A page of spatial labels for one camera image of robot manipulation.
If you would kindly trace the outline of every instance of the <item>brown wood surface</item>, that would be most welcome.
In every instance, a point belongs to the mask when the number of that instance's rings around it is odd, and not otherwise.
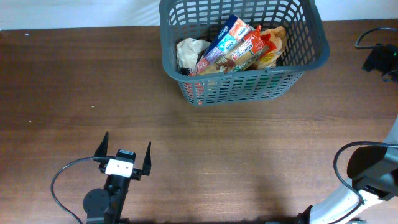
[[[398,85],[361,67],[356,38],[397,20],[325,22],[330,59],[280,98],[190,106],[163,71],[158,27],[2,31],[0,223],[76,223],[53,201],[50,182],[66,163],[152,141],[152,173],[131,182],[123,216],[205,222],[295,216],[337,186],[344,144],[382,141],[398,113]],[[363,44],[398,44],[380,32]],[[342,173],[350,153],[339,162]],[[57,180],[59,199],[85,220],[85,194],[106,176],[87,162]],[[360,217],[396,223],[398,200]]]

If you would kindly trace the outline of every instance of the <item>basket mesh side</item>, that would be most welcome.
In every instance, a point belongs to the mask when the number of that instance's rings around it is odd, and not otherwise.
[[[299,0],[184,0],[175,1],[169,11],[168,36],[170,64],[178,72],[175,46],[182,39],[193,37],[212,41],[230,14],[263,30],[283,26],[287,31],[287,46],[278,59],[278,66],[305,65],[316,61],[320,52],[314,26],[306,22]],[[268,73],[247,77],[179,83],[184,97],[194,104],[275,98],[287,91],[303,72]]]
[[[283,95],[304,72],[266,73],[249,77],[179,82],[189,102],[196,105],[276,98]]]

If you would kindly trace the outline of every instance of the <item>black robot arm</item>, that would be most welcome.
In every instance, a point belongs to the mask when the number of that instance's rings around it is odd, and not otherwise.
[[[136,154],[120,149],[116,157],[107,156],[108,132],[94,155],[107,157],[100,161],[99,170],[107,174],[103,189],[89,191],[83,200],[83,208],[87,213],[87,224],[122,224],[129,219],[121,219],[124,200],[128,193],[130,180],[140,180],[141,175],[149,175],[151,169],[150,143],[148,144],[142,169],[134,168]]]

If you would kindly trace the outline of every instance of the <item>white wall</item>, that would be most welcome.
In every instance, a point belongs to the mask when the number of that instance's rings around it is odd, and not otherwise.
[[[0,0],[0,29],[159,25],[160,0]],[[315,0],[323,20],[398,18],[398,0]]]

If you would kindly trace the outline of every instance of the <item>food packaging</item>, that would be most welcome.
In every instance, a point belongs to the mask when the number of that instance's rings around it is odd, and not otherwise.
[[[239,72],[247,69],[262,54],[266,53],[270,47],[261,40],[261,26],[256,30],[245,35],[242,43],[232,51],[219,56],[214,63],[207,66],[198,75],[206,75],[216,72]]]
[[[194,76],[201,73],[205,67],[211,66],[219,56],[228,54],[241,43],[243,37],[250,31],[250,26],[232,14],[205,51],[204,58],[197,63],[196,68],[192,69],[189,75]]]
[[[282,26],[275,29],[267,29],[261,32],[261,39],[267,42],[272,50],[261,55],[250,69],[263,70],[266,68],[275,68],[276,60],[282,55],[287,45],[286,30]]]

